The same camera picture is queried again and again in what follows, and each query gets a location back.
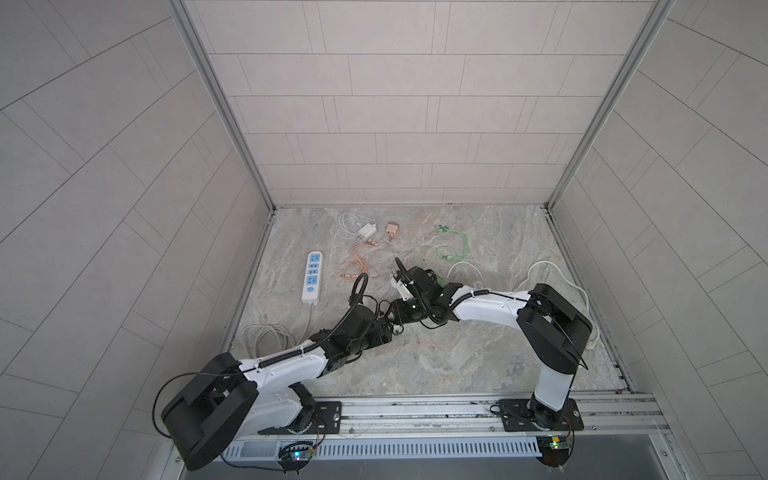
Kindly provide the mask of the white charger adapter with cable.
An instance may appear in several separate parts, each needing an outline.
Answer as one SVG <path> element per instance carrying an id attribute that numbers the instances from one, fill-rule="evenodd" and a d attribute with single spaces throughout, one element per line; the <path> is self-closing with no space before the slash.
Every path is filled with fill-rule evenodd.
<path id="1" fill-rule="evenodd" d="M 459 261 L 449 268 L 445 280 L 477 286 L 483 285 L 484 276 L 480 269 L 471 262 Z"/>

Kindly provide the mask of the white blue socket power strip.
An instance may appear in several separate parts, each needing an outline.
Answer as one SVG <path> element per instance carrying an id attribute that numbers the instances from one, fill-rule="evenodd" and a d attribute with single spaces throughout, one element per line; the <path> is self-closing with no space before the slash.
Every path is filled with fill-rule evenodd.
<path id="1" fill-rule="evenodd" d="M 301 290 L 301 301 L 303 303 L 316 305 L 319 302 L 323 260 L 323 253 L 317 250 L 311 251 L 307 255 L 306 269 Z"/>

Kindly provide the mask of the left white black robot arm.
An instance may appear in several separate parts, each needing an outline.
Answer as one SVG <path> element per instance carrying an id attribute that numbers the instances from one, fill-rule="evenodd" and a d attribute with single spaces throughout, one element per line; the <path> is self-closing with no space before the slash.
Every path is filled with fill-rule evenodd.
<path id="1" fill-rule="evenodd" d="M 352 362 L 368 349 L 388 343 L 391 329 L 363 299 L 367 274 L 354 282 L 349 308 L 331 329 L 265 358 L 215 356 L 162 410 L 153 410 L 157 432 L 173 441 L 184 465 L 196 471 L 225 452 L 245 424 L 256 431 L 289 428 L 301 432 L 313 422 L 315 400 L 305 382 Z"/>

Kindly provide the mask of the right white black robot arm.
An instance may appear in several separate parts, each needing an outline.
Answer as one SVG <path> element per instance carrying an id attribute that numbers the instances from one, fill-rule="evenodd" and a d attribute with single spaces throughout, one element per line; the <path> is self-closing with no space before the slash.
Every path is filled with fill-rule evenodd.
<path id="1" fill-rule="evenodd" d="M 407 268 L 400 258 L 395 264 L 391 284 L 400 295 L 393 303 L 397 323 L 436 329 L 451 322 L 487 322 L 521 331 L 541 363 L 526 414 L 541 430 L 567 423 L 570 391 L 578 370 L 588 367 L 584 353 L 594 330 L 584 314 L 545 283 L 502 293 L 455 282 L 440 285 L 423 268 Z"/>

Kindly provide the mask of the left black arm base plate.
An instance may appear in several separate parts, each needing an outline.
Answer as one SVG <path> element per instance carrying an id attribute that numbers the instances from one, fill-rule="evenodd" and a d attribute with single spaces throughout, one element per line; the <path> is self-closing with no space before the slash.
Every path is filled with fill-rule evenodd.
<path id="1" fill-rule="evenodd" d="M 338 434 L 343 404 L 340 401 L 317 402 L 312 412 L 303 408 L 296 420 L 286 427 L 265 429 L 261 434 L 314 435 Z"/>

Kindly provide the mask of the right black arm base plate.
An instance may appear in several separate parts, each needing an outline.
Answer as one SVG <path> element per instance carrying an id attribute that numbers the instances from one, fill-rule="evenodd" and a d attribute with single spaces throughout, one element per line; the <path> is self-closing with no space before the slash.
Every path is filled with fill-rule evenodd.
<path id="1" fill-rule="evenodd" d="M 534 397 L 501 399 L 489 411 L 501 418 L 505 432 L 582 431 L 584 422 L 577 403 L 567 398 L 560 410 L 553 410 Z"/>

